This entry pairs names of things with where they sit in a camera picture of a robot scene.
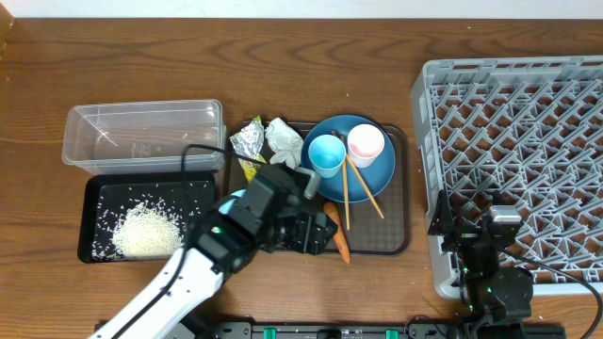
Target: white cup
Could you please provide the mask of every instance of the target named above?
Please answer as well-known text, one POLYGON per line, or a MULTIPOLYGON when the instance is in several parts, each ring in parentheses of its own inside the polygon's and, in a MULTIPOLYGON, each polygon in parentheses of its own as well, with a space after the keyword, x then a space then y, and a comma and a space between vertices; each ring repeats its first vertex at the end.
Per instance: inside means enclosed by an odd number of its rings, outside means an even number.
POLYGON ((383 132, 371 124, 358 125, 348 134, 348 154, 357 168, 370 166, 384 147, 383 132))

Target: clear plastic container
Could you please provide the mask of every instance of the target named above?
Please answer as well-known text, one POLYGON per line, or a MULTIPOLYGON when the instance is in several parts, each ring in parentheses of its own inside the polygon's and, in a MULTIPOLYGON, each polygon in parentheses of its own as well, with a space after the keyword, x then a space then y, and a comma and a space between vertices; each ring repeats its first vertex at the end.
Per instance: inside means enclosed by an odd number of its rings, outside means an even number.
MULTIPOLYGON (((217 100, 81 105, 67 117, 63 162, 92 174, 180 170, 190 143, 224 147, 217 100)), ((222 153, 193 149, 188 170, 217 170, 222 153)))

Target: wooden table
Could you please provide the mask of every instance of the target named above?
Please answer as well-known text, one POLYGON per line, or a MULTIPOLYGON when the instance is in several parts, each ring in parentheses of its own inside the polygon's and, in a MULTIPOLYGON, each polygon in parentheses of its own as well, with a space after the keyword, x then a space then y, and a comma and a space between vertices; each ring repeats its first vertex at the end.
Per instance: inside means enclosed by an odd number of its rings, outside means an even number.
MULTIPOLYGON (((0 63, 0 335, 87 336, 163 262, 84 265, 90 176, 61 161, 74 105, 215 98, 224 121, 368 114, 411 142, 413 241, 393 259, 260 253, 204 308, 263 322, 451 318, 432 286, 425 184, 409 92, 427 60, 603 54, 602 22, 20 20, 0 63)), ((535 298, 529 321, 576 338, 592 296, 535 298)))

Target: white wall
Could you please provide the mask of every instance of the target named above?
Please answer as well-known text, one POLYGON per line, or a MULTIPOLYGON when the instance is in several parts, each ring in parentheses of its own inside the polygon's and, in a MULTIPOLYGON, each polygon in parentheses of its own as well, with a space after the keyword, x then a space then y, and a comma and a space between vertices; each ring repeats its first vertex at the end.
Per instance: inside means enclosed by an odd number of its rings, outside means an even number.
POLYGON ((17 17, 603 19, 603 0, 0 0, 17 17))

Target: cable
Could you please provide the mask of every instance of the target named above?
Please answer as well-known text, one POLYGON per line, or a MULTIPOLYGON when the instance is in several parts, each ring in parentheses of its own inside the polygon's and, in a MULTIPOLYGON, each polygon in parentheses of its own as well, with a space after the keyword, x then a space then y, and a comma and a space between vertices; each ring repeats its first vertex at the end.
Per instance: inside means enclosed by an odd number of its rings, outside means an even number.
POLYGON ((132 325, 134 325, 137 321, 139 321, 139 319, 144 314, 146 314, 147 311, 149 311, 161 298, 163 298, 163 296, 168 294, 168 292, 170 291, 170 288, 173 286, 173 284, 176 282, 176 279, 180 275, 182 266, 184 266, 184 264, 185 264, 185 261, 187 259, 187 252, 188 252, 188 250, 190 250, 190 239, 189 238, 190 238, 190 234, 191 234, 190 229, 192 228, 190 225, 190 222, 189 222, 189 217, 188 217, 188 215, 190 214, 190 197, 188 196, 188 191, 187 191, 187 184, 188 184, 187 153, 190 149, 193 149, 193 148, 200 148, 200 149, 206 149, 206 150, 210 150, 210 151, 214 151, 214 152, 224 153, 225 155, 235 157, 238 159, 242 159, 242 160, 246 160, 246 161, 252 162, 256 165, 266 165, 265 163, 257 161, 255 159, 251 159, 250 157, 240 155, 240 154, 237 154, 234 152, 226 151, 226 150, 223 150, 218 147, 201 145, 201 144, 189 144, 185 147, 185 149, 182 151, 182 157, 181 157, 181 161, 180 161, 180 174, 181 174, 181 178, 182 178, 181 183, 182 183, 182 189, 183 189, 184 195, 185 195, 184 216, 185 216, 185 225, 187 225, 187 227, 185 229, 185 235, 183 237, 184 250, 182 252, 182 256, 180 257, 178 266, 176 267, 176 270, 173 272, 173 275, 171 276, 168 283, 166 283, 166 285, 161 289, 161 291, 159 291, 159 293, 151 301, 149 301, 148 304, 146 304, 136 315, 134 315, 127 323, 125 323, 125 325, 123 325, 123 327, 119 331, 117 331, 115 333, 115 335, 113 335, 113 337, 112 337, 113 339, 120 338, 124 333, 126 333, 128 331, 128 329, 130 329, 130 327, 132 327, 132 325))
POLYGON ((508 250, 504 249, 502 246, 500 246, 500 244, 498 244, 496 241, 493 240, 493 242, 498 247, 498 250, 500 250, 501 252, 509 255, 510 257, 514 258, 515 260, 519 260, 519 261, 522 261, 522 262, 530 264, 530 265, 538 266, 539 268, 543 268, 543 269, 549 270, 549 271, 551 271, 553 273, 557 273, 559 275, 562 275, 565 278, 567 278, 567 279, 569 279, 569 280, 571 280, 573 282, 581 284, 582 286, 586 287, 589 291, 591 291, 591 293, 593 293, 593 295, 596 298, 596 305, 597 305, 596 316, 595 316, 595 320, 593 320, 593 323, 591 324, 591 327, 588 328, 588 330, 581 336, 581 338, 582 339, 588 338, 588 337, 590 337, 593 334, 593 332, 595 332, 595 329, 598 326, 599 321, 601 321, 601 315, 603 315, 603 300, 601 299, 601 296, 595 290, 594 287, 592 287, 587 282, 583 282, 583 281, 581 281, 579 279, 576 279, 576 278, 572 277, 571 275, 569 275, 569 274, 567 274, 567 273, 565 273, 565 272, 563 272, 561 270, 558 270, 557 268, 553 268, 551 266, 539 263, 537 261, 528 259, 528 258, 523 257, 521 255, 513 254, 513 253, 509 252, 508 250))
POLYGON ((444 334, 444 331, 442 331, 442 330, 440 329, 440 327, 439 327, 439 326, 437 326, 437 324, 435 324, 435 323, 433 322, 433 319, 432 319, 430 316, 428 316, 428 315, 413 315, 413 316, 411 317, 411 319, 410 319, 410 320, 408 320, 408 321, 406 322, 406 324, 404 324, 404 334, 406 334, 406 335, 408 335, 408 336, 410 337, 409 333, 407 333, 407 332, 406 332, 406 327, 408 326, 408 324, 412 323, 412 322, 413 322, 413 320, 418 320, 418 318, 419 318, 420 316, 422 316, 422 317, 424 317, 424 318, 427 318, 427 319, 431 320, 431 321, 432 321, 432 325, 435 327, 435 329, 437 330, 437 332, 438 332, 438 333, 440 333, 440 335, 441 335, 442 337, 446 338, 446 335, 444 334))

